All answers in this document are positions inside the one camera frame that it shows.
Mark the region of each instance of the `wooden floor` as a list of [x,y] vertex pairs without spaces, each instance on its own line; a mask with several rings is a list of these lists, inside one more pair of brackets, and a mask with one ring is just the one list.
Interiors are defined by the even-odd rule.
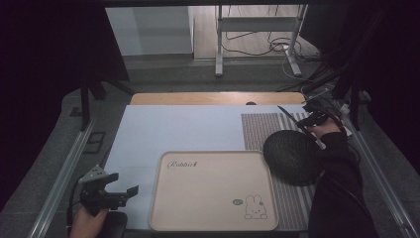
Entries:
[[[213,59],[216,56],[217,33],[216,19],[218,8],[215,6],[192,7],[194,16],[194,58]],[[223,17],[295,17],[297,15],[297,5],[253,5],[253,6],[223,6]],[[245,33],[227,33],[227,37],[232,39]],[[228,50],[241,51],[253,55],[269,52],[269,42],[277,38],[290,38],[291,33],[267,33],[259,32],[228,40],[226,33],[223,33],[223,46]],[[305,56],[314,56],[318,53],[317,49],[311,44],[301,39],[297,40],[301,45],[301,53]],[[289,40],[278,40],[277,43],[288,43]],[[246,58],[252,57],[241,53],[223,52],[224,58]],[[283,57],[284,53],[269,52],[261,57]]]

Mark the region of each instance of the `white wall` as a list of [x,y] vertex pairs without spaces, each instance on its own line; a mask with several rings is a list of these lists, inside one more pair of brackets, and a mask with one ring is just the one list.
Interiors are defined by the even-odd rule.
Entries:
[[107,8],[106,12],[123,56],[192,53],[188,7]]

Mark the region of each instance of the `person's hand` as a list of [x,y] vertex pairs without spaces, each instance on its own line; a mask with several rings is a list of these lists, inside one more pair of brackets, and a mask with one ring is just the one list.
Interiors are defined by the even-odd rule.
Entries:
[[313,132],[318,139],[321,139],[322,136],[332,132],[341,132],[340,128],[334,122],[333,119],[328,118],[323,124],[319,126],[308,127],[309,132]]
[[96,216],[92,216],[83,205],[74,216],[73,226],[69,238],[95,238],[102,230],[108,209],[101,209]]

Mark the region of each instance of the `table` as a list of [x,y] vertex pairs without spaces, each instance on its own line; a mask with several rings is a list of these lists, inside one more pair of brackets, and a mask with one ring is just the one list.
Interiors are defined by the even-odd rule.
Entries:
[[[250,100],[257,106],[245,105]],[[271,133],[293,123],[277,108],[282,104],[304,117],[300,93],[205,92],[136,94],[127,106],[105,171],[119,173],[110,192],[139,185],[139,194],[119,210],[128,229],[151,230],[149,215],[160,156],[167,151],[261,150]],[[279,214],[278,231],[307,229],[314,185],[291,186],[273,177]]]

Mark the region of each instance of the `tray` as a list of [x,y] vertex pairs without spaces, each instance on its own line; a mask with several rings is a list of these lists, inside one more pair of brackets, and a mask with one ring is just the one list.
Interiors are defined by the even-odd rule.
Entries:
[[261,152],[167,152],[160,158],[150,216],[154,230],[265,231],[277,224]]

